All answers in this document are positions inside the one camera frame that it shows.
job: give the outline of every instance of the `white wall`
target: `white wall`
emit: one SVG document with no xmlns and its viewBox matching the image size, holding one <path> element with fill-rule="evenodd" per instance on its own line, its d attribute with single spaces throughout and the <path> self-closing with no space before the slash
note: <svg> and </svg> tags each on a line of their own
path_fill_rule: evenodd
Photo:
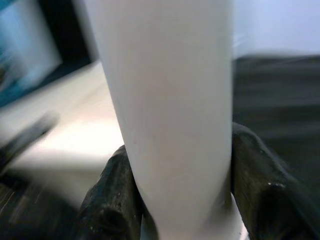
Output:
<svg viewBox="0 0 320 240">
<path fill-rule="evenodd" d="M 249 53 L 320 54 L 320 0 L 252 0 L 246 12 Z"/>
</svg>

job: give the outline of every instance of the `white cardboard tube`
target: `white cardboard tube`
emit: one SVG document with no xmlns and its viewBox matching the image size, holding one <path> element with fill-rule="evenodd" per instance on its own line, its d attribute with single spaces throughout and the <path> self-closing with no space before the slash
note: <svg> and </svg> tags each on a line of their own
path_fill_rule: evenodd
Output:
<svg viewBox="0 0 320 240">
<path fill-rule="evenodd" d="M 89 0 L 139 192 L 160 239 L 239 238 L 229 0 Z"/>
</svg>

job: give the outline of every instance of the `blurry background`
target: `blurry background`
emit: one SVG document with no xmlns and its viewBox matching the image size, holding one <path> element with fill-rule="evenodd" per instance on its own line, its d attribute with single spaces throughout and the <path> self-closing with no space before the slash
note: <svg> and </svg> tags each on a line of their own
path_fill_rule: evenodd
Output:
<svg viewBox="0 0 320 240">
<path fill-rule="evenodd" d="M 51 190 L 74 213 L 123 144 L 87 4 L 0 3 L 0 144 L 46 112 L 59 115 L 8 173 Z M 233 0 L 232 16 L 234 121 L 252 128 L 317 199 L 319 9 L 317 0 Z"/>
</svg>

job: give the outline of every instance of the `white tube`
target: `white tube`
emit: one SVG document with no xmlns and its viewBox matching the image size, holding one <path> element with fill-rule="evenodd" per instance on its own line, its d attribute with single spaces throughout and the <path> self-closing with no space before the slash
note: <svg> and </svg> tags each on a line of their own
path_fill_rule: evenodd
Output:
<svg viewBox="0 0 320 240">
<path fill-rule="evenodd" d="M 160 239 L 239 238 L 228 0 L 89 0 L 115 111 Z"/>
</svg>

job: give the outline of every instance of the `black object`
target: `black object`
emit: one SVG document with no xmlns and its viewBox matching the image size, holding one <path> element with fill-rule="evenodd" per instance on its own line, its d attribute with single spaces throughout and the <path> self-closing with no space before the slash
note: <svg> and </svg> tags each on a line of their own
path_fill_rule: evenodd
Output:
<svg viewBox="0 0 320 240">
<path fill-rule="evenodd" d="M 248 128 L 233 124 L 232 193 L 251 240 L 320 239 L 313 193 Z"/>
<path fill-rule="evenodd" d="M 79 219 L 91 229 L 90 239 L 139 240 L 143 211 L 128 155 L 122 146 L 87 193 Z"/>
<path fill-rule="evenodd" d="M 305 214 L 308 225 L 319 224 L 313 215 L 320 203 L 320 57 L 246 56 L 234 66 L 233 121 L 249 127 L 280 156 L 305 191 L 294 191 L 305 199 L 291 195 L 290 201 L 296 210 L 313 212 Z M 290 209 L 280 207 L 289 206 L 287 191 L 268 190 L 264 199 L 282 211 Z"/>
<path fill-rule="evenodd" d="M 91 56 L 72 0 L 37 0 L 63 63 L 87 60 Z"/>
<path fill-rule="evenodd" d="M 54 117 L 45 115 L 0 147 L 0 174 L 11 161 L 48 133 L 56 123 Z"/>
</svg>

